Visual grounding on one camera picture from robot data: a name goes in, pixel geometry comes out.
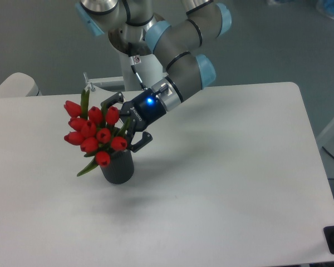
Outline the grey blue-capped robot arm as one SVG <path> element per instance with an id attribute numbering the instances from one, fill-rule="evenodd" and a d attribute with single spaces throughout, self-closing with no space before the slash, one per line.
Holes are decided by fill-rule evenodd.
<path id="1" fill-rule="evenodd" d="M 135 34 L 121 33 L 127 54 L 134 57 L 138 46 L 144 45 L 167 73 L 130 101 L 118 95 L 105 101 L 107 106 L 122 105 L 120 117 L 129 122 L 127 148 L 132 152 L 151 141 L 146 131 L 149 125 L 216 78 L 211 61 L 192 51 L 226 33 L 232 25 L 231 13 L 224 4 L 213 1 L 183 1 L 183 6 L 186 20 L 172 26 L 156 19 L 151 1 L 78 1 L 75 5 L 84 25 L 96 36 L 124 26 L 134 28 Z"/>

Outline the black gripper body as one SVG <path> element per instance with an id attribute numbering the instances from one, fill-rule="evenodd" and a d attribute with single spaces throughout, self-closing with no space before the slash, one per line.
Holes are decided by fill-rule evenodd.
<path id="1" fill-rule="evenodd" d="M 127 136 L 143 132 L 149 125 L 166 114 L 166 109 L 154 93 L 141 93 L 130 101 L 126 101 L 122 93 L 119 96 L 122 104 L 120 118 L 130 121 Z"/>

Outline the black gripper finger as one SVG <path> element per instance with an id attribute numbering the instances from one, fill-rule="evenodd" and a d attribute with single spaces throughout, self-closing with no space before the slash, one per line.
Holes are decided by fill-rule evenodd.
<path id="1" fill-rule="evenodd" d="M 142 134 L 142 138 L 140 141 L 138 141 L 135 144 L 131 144 L 130 146 L 130 151 L 132 152 L 138 152 L 141 150 L 143 147 L 145 147 L 148 143 L 150 143 L 153 140 L 153 137 L 150 133 L 144 131 Z"/>
<path id="2" fill-rule="evenodd" d="M 114 106 L 117 103 L 123 105 L 125 101 L 126 99 L 122 92 L 116 92 L 115 94 L 101 102 L 101 110 L 107 111 L 109 107 Z"/>

